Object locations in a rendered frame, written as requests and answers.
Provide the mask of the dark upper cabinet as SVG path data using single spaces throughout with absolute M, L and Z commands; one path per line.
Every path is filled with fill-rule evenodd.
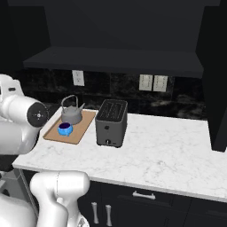
M 43 0 L 51 46 L 28 67 L 200 78 L 201 0 Z

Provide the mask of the dark drawer front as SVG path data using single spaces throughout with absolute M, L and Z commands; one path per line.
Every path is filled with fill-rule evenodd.
M 132 193 L 137 191 L 138 193 L 150 195 L 154 194 L 156 196 L 156 200 L 149 200 L 145 198 L 133 197 Z M 131 201 L 143 202 L 149 205 L 155 205 L 159 207 L 169 208 L 175 211 L 187 212 L 189 206 L 191 204 L 191 199 L 186 196 L 168 193 L 168 192 L 157 192 L 157 191 L 149 191 L 138 188 L 126 188 L 121 190 L 118 195 L 121 199 L 129 199 Z

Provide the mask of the white wall switch plate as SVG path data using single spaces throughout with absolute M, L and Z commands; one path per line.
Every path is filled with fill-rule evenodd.
M 141 74 L 139 76 L 139 89 L 142 91 L 151 91 L 153 76 L 150 74 Z
M 153 81 L 153 90 L 165 92 L 167 89 L 168 77 L 165 75 L 155 75 Z

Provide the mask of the dark grey toaster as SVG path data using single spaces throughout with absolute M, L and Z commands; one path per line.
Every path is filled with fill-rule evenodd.
M 128 120 L 128 102 L 105 99 L 95 118 L 98 145 L 122 146 Z

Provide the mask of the blue mug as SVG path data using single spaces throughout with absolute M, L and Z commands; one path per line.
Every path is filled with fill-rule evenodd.
M 73 132 L 73 126 L 69 122 L 62 122 L 58 126 L 58 133 L 68 137 Z

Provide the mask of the white wall outlet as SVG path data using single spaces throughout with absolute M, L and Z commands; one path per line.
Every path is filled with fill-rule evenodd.
M 82 86 L 83 87 L 84 86 L 83 71 L 73 70 L 72 74 L 73 74 L 74 86 Z

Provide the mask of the grey kettle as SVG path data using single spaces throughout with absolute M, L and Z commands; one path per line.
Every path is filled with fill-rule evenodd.
M 61 120 L 63 122 L 68 122 L 71 125 L 76 125 L 82 121 L 82 110 L 85 106 L 85 104 L 82 104 L 81 106 L 69 106 L 67 108 L 64 107 L 64 102 L 69 99 L 75 97 L 75 100 L 78 100 L 77 96 L 70 95 L 68 97 L 65 97 L 61 101 Z

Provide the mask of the brown wooden tray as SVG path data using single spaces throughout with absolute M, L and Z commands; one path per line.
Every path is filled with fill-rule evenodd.
M 73 126 L 73 132 L 69 136 L 61 136 L 58 133 L 59 124 L 62 122 L 61 117 L 59 117 L 43 135 L 43 138 L 45 140 L 78 145 L 95 116 L 96 113 L 94 111 L 83 110 L 82 121 Z

